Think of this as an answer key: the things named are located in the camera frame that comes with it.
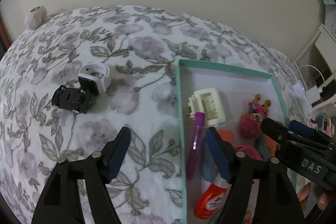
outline purple pen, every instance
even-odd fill
[[[200,146],[202,143],[202,133],[204,126],[205,114],[203,112],[195,113],[194,132],[191,147],[189,150],[188,161],[186,166],[187,180],[193,180],[196,171],[197,160],[199,157]]]

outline white smartwatch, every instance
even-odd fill
[[[78,80],[81,88],[88,89],[93,95],[104,93],[112,81],[110,68],[103,63],[88,63],[80,68]]]

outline toilet paper roll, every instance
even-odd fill
[[[25,18],[25,27],[29,30],[37,29],[46,19],[47,9],[43,6],[34,7]]]

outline pink toy figurine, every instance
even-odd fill
[[[240,118],[239,133],[243,138],[259,138],[263,133],[261,131],[261,122],[267,118],[268,107],[271,101],[266,100],[263,105],[259,104],[260,94],[256,94],[253,101],[249,102],[249,113],[245,113]]]

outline fingernail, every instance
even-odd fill
[[[322,196],[319,199],[319,202],[321,202],[322,204],[325,204],[327,202],[327,194],[323,193]]]

